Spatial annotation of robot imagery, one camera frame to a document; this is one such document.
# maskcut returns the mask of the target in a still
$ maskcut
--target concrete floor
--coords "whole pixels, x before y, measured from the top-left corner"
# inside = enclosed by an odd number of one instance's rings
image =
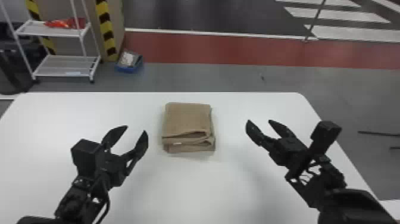
[[[104,64],[95,79],[91,85],[86,79],[47,78],[32,91],[299,92],[322,119],[343,127],[338,141],[378,198],[400,198],[400,150],[389,151],[400,139],[357,134],[400,131],[396,70],[148,63],[139,74],[126,75]],[[0,101],[0,110],[8,104]]]

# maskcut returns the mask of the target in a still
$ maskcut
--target folded towel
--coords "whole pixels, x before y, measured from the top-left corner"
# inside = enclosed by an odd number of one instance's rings
[[[162,143],[170,153],[214,150],[210,105],[168,103],[165,106]]]

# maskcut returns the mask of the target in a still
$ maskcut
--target shelf rack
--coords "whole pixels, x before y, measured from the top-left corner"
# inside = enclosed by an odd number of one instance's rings
[[[85,16],[89,21],[89,13],[86,8],[85,0],[81,0]],[[73,17],[75,19],[76,27],[79,27],[78,16],[74,0],[70,0]],[[38,82],[39,76],[52,76],[52,77],[88,77],[91,83],[94,83],[94,75],[96,69],[101,62],[99,46],[96,41],[95,32],[91,23],[86,23],[83,29],[63,29],[63,28],[50,28],[45,26],[45,22],[29,19],[17,30],[13,28],[10,17],[7,13],[3,0],[0,0],[0,8],[5,16],[5,19],[13,33],[14,39],[22,54],[24,62],[31,74],[34,81]],[[86,48],[83,43],[84,38],[88,31],[92,32],[93,40],[97,50],[97,56],[90,57],[86,53]],[[19,36],[37,36],[43,43],[43,36],[52,38],[78,38],[82,48],[83,56],[70,56],[70,55],[51,55],[45,47],[47,56],[39,64],[35,71],[32,70],[29,61],[25,55],[23,47],[20,43]]]

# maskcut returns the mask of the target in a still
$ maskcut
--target yellow and black striped pillar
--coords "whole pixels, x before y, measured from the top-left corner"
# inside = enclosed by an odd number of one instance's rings
[[[100,21],[100,31],[104,40],[104,47],[109,61],[117,61],[118,54],[115,46],[113,24],[111,23],[110,9],[107,0],[96,0],[96,13]]]
[[[39,7],[35,0],[26,0],[26,7],[28,8],[32,19],[42,21],[39,14]],[[54,44],[48,36],[43,36],[43,44],[47,47],[50,54],[55,54]]]

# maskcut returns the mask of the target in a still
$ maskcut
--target black equipment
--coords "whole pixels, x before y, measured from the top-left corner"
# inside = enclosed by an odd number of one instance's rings
[[[264,135],[250,120],[246,133],[269,152],[277,165],[289,169],[285,179],[309,207],[320,212],[319,224],[396,224],[369,192],[346,189],[344,175],[325,155],[341,127],[333,122],[320,122],[307,148],[285,125],[273,120],[268,122],[280,139]]]
[[[27,216],[18,224],[91,224],[106,206],[96,222],[100,224],[110,210],[108,191],[123,184],[148,148],[148,136],[143,131],[134,149],[123,155],[112,154],[111,148],[127,128],[120,126],[110,130],[100,144],[81,139],[71,149],[78,176],[58,205],[55,219]]]

